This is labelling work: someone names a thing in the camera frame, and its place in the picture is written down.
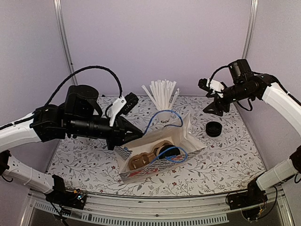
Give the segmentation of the checkered paper takeout bag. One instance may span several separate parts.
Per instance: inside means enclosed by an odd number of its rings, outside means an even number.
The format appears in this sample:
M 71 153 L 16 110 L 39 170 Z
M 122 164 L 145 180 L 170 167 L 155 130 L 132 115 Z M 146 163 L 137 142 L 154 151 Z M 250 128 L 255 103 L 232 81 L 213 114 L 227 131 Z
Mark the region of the checkered paper takeout bag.
M 137 182 L 180 166 L 206 145 L 190 132 L 190 113 L 142 138 L 115 147 L 119 176 L 124 184 Z

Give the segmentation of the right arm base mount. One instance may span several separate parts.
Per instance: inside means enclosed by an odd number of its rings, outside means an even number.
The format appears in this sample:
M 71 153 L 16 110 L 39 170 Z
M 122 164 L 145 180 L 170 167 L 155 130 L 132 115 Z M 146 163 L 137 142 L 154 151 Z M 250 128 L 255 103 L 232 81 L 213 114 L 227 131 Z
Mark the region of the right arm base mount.
M 249 221 L 258 220 L 266 208 L 268 201 L 265 191 L 262 191 L 255 182 L 250 182 L 247 190 L 241 193 L 231 192 L 225 198 L 231 210 L 247 208 L 254 205 L 257 207 L 242 211 L 242 215 Z

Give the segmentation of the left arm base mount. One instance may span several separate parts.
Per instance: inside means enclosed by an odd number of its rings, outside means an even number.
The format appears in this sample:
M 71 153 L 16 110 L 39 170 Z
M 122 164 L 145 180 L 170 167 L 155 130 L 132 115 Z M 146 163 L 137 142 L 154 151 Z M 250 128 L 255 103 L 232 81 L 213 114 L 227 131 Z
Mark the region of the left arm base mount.
M 46 200 L 61 206 L 83 210 L 87 200 L 87 193 L 80 189 L 67 191 L 64 180 L 61 177 L 53 175 L 52 178 L 54 180 L 53 191 L 46 194 Z

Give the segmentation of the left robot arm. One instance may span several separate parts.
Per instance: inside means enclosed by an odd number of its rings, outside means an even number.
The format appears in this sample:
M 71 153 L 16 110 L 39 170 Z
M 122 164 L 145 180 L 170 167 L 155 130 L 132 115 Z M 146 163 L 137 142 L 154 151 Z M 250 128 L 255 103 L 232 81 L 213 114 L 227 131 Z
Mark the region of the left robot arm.
M 118 97 L 109 107 L 107 116 L 97 103 L 98 91 L 88 85 L 69 87 L 65 102 L 46 105 L 22 119 L 0 129 L 0 173 L 18 179 L 46 196 L 56 204 L 82 202 L 80 190 L 68 192 L 64 180 L 57 175 L 47 175 L 23 164 L 10 149 L 29 143 L 54 139 L 86 137 L 104 139 L 109 150 L 141 138 L 143 132 L 125 119 L 138 103 L 138 97 L 130 93 Z

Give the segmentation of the black plastic cup lid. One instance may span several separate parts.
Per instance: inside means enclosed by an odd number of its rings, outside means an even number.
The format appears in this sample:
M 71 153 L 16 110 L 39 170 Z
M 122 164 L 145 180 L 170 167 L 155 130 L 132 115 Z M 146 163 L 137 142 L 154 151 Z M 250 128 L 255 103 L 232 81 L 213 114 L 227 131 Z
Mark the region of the black plastic cup lid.
M 180 150 L 174 145 L 164 145 L 158 149 L 157 156 L 159 159 L 180 155 Z

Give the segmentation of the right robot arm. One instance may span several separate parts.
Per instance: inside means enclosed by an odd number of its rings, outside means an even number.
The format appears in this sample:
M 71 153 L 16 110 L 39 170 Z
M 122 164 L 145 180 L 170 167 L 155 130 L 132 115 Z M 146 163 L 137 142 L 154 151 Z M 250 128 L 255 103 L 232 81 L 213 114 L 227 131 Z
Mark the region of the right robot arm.
M 249 182 L 249 191 L 243 195 L 247 205 L 254 205 L 261 198 L 261 191 L 284 183 L 301 172 L 301 148 L 285 143 L 291 140 L 289 132 L 295 137 L 301 136 L 301 103 L 280 81 L 286 79 L 299 87 L 301 71 L 287 61 L 253 62 L 259 68 L 258 72 L 250 68 L 246 59 L 238 59 L 219 67 L 209 78 L 198 81 L 198 86 L 207 92 L 207 97 L 213 98 L 213 102 L 204 108 L 205 113 L 222 117 L 229 112 L 232 103 L 243 109 L 241 100 L 247 100 L 250 104 L 258 99 L 269 105 L 263 107 L 258 115 L 252 107 L 247 109 L 253 113 L 247 125 L 253 131 L 254 139 L 264 142 L 269 154 L 277 154 L 281 150 L 294 151 L 287 159 Z

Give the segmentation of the brown cardboard cup carrier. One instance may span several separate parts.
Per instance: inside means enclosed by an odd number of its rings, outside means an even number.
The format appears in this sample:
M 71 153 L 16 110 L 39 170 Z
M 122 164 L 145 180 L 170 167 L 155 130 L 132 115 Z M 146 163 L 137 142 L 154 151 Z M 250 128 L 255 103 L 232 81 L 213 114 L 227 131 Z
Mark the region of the brown cardboard cup carrier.
M 164 145 L 172 145 L 172 143 L 170 141 L 164 140 L 155 144 L 151 148 L 150 152 L 143 152 L 135 155 L 128 162 L 129 169 L 136 170 L 152 163 L 152 161 L 157 157 L 158 149 Z

